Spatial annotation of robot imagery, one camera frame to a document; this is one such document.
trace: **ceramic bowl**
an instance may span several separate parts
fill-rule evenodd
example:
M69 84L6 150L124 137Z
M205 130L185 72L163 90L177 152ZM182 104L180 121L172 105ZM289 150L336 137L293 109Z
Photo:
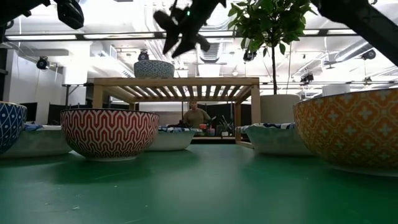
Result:
M159 60L141 60L134 64L136 78L173 78L174 65Z
M294 123L252 124L238 127L238 131L247 134L254 150L258 153L281 156L312 155L297 133Z
M71 150L61 126L27 124L19 140L0 158L58 156Z
M398 89L356 91L297 103L304 144L333 167L398 175Z
M195 133L201 132L194 128L165 128L160 127L155 141L147 151L178 151L186 149Z
M134 159L154 141L159 115L118 109L70 109L61 112L68 145L93 161Z
M26 112L25 106L0 101L0 154L18 140L26 122Z

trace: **table leg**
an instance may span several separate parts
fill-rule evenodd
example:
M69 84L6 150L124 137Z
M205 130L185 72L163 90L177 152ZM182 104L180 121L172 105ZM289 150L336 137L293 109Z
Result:
M261 123L260 88L257 85L251 88L251 122Z
M93 94L93 108L102 108L104 103L103 86L95 85Z
M240 142L242 141L241 133L239 131L236 131L236 127L240 127L242 125L241 122L241 104L240 103L235 103L235 142Z

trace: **red patterned bowl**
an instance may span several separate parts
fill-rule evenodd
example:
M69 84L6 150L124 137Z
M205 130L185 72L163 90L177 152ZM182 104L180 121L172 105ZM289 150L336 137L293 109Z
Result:
M306 147L334 168L398 176L398 89L303 101L294 120Z
M116 109L71 109L61 112L68 145L94 161L134 159L157 135L159 115Z

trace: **orange patterned bowl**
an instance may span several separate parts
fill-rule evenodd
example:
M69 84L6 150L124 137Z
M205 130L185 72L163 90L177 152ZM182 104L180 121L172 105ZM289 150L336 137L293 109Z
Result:
M294 120L305 146L334 168L398 176L398 89L303 101Z

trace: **white bowl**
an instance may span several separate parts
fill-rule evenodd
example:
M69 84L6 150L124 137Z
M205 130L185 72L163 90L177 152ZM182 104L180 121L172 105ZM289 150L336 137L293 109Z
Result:
M312 155L294 127L294 123L259 123L237 127L237 130L248 135L258 153L283 156Z
M72 151L61 126L26 125L19 137L19 141L0 158L58 156Z
M179 151L186 149L193 136L201 132L193 128L165 128L160 127L155 141L146 149L147 151Z

